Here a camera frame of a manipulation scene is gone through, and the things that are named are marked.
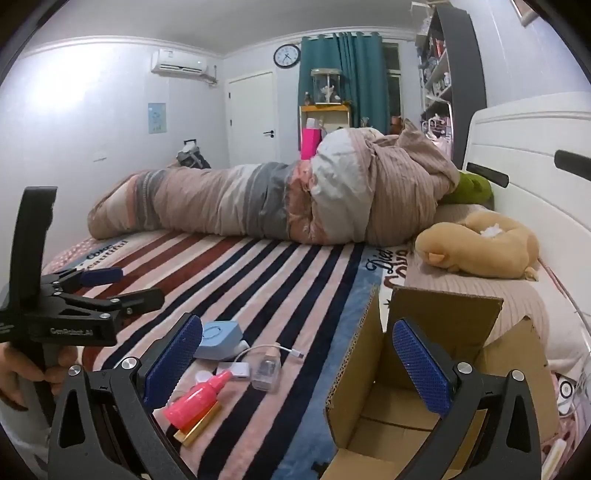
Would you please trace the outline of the person's left hand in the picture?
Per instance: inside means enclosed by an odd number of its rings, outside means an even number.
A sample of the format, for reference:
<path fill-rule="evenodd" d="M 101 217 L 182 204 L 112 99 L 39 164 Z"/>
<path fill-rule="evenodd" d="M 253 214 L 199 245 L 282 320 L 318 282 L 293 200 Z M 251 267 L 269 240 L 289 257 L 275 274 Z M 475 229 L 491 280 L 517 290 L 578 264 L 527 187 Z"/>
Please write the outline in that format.
<path fill-rule="evenodd" d="M 77 363 L 78 349 L 73 346 L 63 346 L 58 353 L 56 366 L 42 371 L 22 352 L 14 349 L 8 343 L 1 344 L 1 400 L 9 407 L 23 411 L 27 409 L 23 393 L 19 387 L 19 379 L 31 382 L 45 382 L 51 386 L 56 396 L 68 376 L 69 368 Z"/>

